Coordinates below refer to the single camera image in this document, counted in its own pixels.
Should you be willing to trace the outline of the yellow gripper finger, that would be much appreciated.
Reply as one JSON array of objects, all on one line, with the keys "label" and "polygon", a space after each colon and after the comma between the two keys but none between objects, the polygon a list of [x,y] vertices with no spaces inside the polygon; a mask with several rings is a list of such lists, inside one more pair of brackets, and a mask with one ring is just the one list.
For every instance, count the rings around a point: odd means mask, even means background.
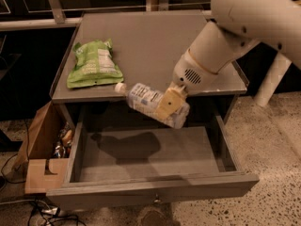
[{"label": "yellow gripper finger", "polygon": [[186,97],[184,87],[168,88],[155,109],[158,119],[165,120],[176,112],[185,103]]}]

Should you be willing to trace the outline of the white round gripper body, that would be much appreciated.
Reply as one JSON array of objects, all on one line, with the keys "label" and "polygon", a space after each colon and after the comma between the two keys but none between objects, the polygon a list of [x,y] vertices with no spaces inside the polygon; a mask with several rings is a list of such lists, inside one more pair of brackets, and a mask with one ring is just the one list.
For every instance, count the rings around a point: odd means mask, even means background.
[{"label": "white round gripper body", "polygon": [[173,70],[171,87],[195,95],[210,86],[218,74],[219,69],[205,67],[188,49]]}]

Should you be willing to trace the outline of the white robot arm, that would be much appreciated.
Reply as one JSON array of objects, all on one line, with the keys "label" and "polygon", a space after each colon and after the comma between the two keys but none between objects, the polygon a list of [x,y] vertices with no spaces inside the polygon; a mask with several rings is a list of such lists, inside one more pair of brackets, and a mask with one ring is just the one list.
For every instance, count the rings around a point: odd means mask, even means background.
[{"label": "white robot arm", "polygon": [[189,95],[206,89],[219,72],[262,42],[301,68],[301,6],[293,0],[211,0],[208,22],[176,64],[155,109],[167,119]]}]

